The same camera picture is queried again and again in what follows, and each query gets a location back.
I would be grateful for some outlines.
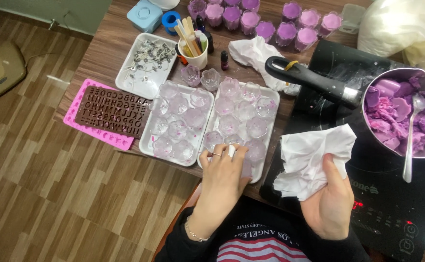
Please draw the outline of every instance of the crumpled paper towel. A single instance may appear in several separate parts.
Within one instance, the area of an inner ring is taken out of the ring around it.
[[[289,83],[287,86],[284,81],[274,78],[266,72],[264,64],[269,57],[284,57],[277,49],[264,42],[262,36],[255,38],[231,41],[229,43],[229,52],[233,60],[244,66],[252,66],[261,73],[266,85],[274,91],[284,91],[286,94],[296,96],[300,91],[300,85]]]
[[[322,157],[331,153],[342,179],[347,177],[345,163],[351,158],[356,135],[348,124],[335,128],[310,131],[281,137],[281,158],[285,172],[277,175],[274,189],[282,197],[298,197],[304,201],[323,188],[326,174],[322,170]]]

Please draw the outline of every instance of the metal spoon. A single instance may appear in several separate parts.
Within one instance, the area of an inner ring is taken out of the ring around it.
[[[411,162],[413,157],[413,120],[417,114],[425,109],[425,98],[415,93],[413,100],[413,114],[410,117],[410,125],[408,129],[407,152],[405,154],[405,166],[403,167],[403,180],[407,183],[411,182]]]

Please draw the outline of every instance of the wooden table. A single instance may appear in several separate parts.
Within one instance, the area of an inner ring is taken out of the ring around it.
[[[261,16],[261,20],[272,21],[274,26],[277,26],[280,23],[280,14],[285,2],[287,2],[287,0],[262,0],[258,12]],[[368,7],[372,1],[300,0],[299,3],[302,4],[303,9],[316,8],[320,13],[326,14],[331,11],[337,11],[341,13],[343,6],[346,3]],[[131,21],[129,21],[126,17],[128,11],[133,8],[134,4],[136,4],[136,2],[133,0],[113,0],[54,114],[54,119],[56,121],[63,120],[63,117],[69,109],[72,100],[75,98],[76,93],[86,78],[91,78],[95,81],[112,86],[114,88],[116,87],[115,78],[119,72],[119,69],[121,68],[134,40],[140,34],[140,31],[135,29]],[[189,15],[186,8],[187,5],[187,0],[181,0],[179,5],[174,10],[179,12],[181,17],[186,17]],[[252,67],[244,67],[233,61],[232,58],[230,58],[229,69],[227,71],[222,71],[220,68],[220,53],[223,50],[228,51],[229,42],[240,39],[251,39],[251,37],[245,36],[240,30],[230,32],[223,25],[217,28],[212,28],[209,27],[209,25],[206,25],[206,30],[212,34],[215,51],[213,54],[209,55],[208,65],[205,69],[216,69],[221,73],[222,80],[225,78],[225,76],[229,76],[242,82],[251,81],[261,86],[266,86],[261,75],[257,73]],[[167,34],[162,25],[156,29],[154,34],[178,41],[178,36],[171,36]],[[341,33],[337,31],[328,40],[339,42],[346,46],[355,48],[357,35]],[[314,44],[313,47],[311,47],[309,50],[302,53],[291,51],[290,48],[280,48],[277,45],[275,46],[287,59],[298,60],[300,63],[309,63],[316,44]],[[186,85],[186,83],[184,83],[180,78],[180,69],[183,67],[184,66],[177,61],[168,79]],[[248,195],[262,202],[266,201],[259,196],[259,188],[261,187],[265,175],[267,174],[267,170],[269,169],[269,164],[274,154],[277,141],[283,132],[283,128],[285,127],[288,117],[292,112],[294,100],[295,97],[281,93],[280,106],[275,120],[274,132],[271,137],[268,154],[266,156],[266,164],[264,166],[263,175],[258,182],[253,185],[249,185],[244,192],[245,195]],[[130,150],[128,151],[129,153],[141,154],[138,149],[138,142],[139,140],[135,140]],[[170,162],[166,163],[174,165],[178,169],[191,173],[195,176],[201,177],[202,175],[202,170],[198,164],[194,164],[191,167],[184,167]]]

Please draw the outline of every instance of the stainless steel pot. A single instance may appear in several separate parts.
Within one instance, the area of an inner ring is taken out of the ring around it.
[[[411,77],[418,76],[421,90],[425,91],[425,71],[419,68],[397,68],[392,69],[377,76],[369,85],[355,90],[345,83],[330,78],[323,77],[304,66],[296,63],[288,71],[283,70],[289,61],[283,57],[269,57],[265,64],[266,71],[273,77],[295,84],[309,87],[336,104],[343,105],[344,116],[339,123],[348,123],[356,134],[360,143],[372,145],[373,143],[382,146],[384,149],[402,156],[385,146],[372,132],[364,115],[364,97],[369,86],[375,85],[380,79],[388,78],[398,82],[407,82]],[[415,154],[414,158],[425,158],[425,150]]]

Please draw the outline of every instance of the bracelet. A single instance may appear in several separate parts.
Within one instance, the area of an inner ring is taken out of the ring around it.
[[[209,237],[208,238],[200,238],[200,237],[198,237],[195,233],[193,233],[190,230],[190,228],[188,227],[188,220],[190,219],[190,217],[191,217],[191,215],[186,218],[186,222],[185,222],[185,228],[188,230],[188,232],[190,233],[190,235],[192,235],[194,238],[199,239],[198,242],[208,241],[209,240]]]

